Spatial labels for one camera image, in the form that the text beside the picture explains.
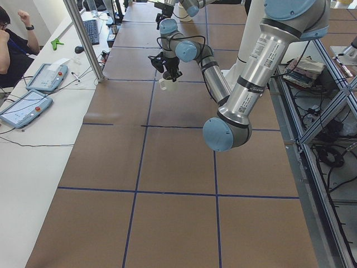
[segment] stack of papers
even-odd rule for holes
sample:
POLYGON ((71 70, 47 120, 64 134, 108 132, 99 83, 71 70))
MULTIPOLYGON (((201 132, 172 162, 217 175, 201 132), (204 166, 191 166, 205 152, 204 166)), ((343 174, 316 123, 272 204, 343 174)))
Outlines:
POLYGON ((310 88, 324 70, 325 65, 313 61, 311 58, 302 58, 298 63, 299 58, 289 63, 286 67, 286 75, 283 78, 303 88, 310 88))

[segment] keyboard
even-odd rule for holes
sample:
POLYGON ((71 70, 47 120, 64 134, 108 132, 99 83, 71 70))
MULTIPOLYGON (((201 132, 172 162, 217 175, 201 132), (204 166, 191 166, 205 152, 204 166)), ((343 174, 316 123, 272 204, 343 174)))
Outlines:
POLYGON ((97 27, 97 20, 84 21, 84 28, 87 31, 89 40, 92 45, 99 44, 99 33, 97 27))

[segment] hand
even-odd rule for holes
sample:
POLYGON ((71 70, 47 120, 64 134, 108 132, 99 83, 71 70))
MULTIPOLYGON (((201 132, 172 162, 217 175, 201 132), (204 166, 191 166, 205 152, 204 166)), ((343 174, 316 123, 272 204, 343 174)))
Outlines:
POLYGON ((9 41, 10 35, 4 31, 4 30, 0 30, 0 42, 3 43, 7 43, 7 41, 9 41))
POLYGON ((26 27, 31 27, 30 14, 23 10, 19 10, 17 14, 20 16, 21 21, 25 24, 26 27))

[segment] wristwatch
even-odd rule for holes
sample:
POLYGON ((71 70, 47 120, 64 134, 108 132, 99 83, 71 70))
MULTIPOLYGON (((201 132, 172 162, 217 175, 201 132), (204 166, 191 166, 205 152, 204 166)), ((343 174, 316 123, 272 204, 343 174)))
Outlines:
POLYGON ((34 29, 35 29, 35 27, 33 25, 31 25, 31 27, 26 27, 27 31, 31 31, 31 30, 34 30, 34 29))

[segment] barcode label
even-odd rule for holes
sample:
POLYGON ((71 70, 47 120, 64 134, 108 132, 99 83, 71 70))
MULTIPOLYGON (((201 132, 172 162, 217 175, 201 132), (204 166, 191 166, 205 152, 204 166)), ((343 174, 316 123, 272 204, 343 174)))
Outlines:
POLYGON ((269 60, 269 59, 266 59, 266 62, 264 63, 264 66, 270 68, 273 64, 273 61, 272 60, 269 60))
POLYGON ((246 107, 240 106, 239 109, 238 109, 238 112, 244 113, 245 109, 246 109, 246 107))
POLYGON ((257 61, 262 67, 270 70, 276 67, 280 56, 282 56, 285 45, 274 40, 259 38, 250 58, 257 61))

